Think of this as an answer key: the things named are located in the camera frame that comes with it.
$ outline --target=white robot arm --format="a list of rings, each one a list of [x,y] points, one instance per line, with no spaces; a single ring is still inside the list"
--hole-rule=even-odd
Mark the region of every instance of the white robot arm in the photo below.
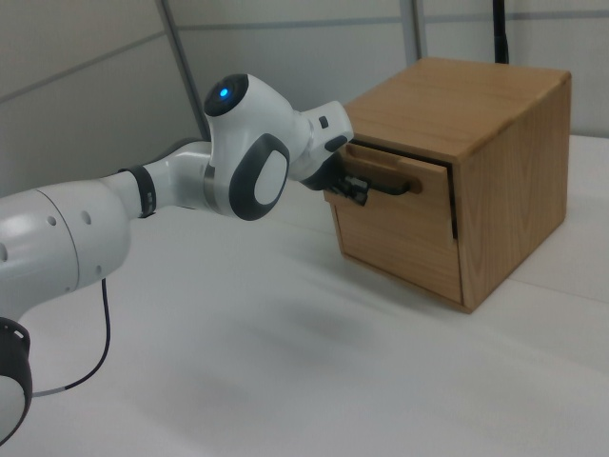
[[[0,445],[31,398],[29,366],[19,362],[25,354],[27,364],[29,336],[15,321],[119,268],[129,220],[179,206],[251,221],[275,206],[287,178],[315,190],[344,184],[334,151],[353,132],[338,102],[298,112],[259,79],[237,74],[209,92],[205,112],[211,143],[102,179],[0,199]]]

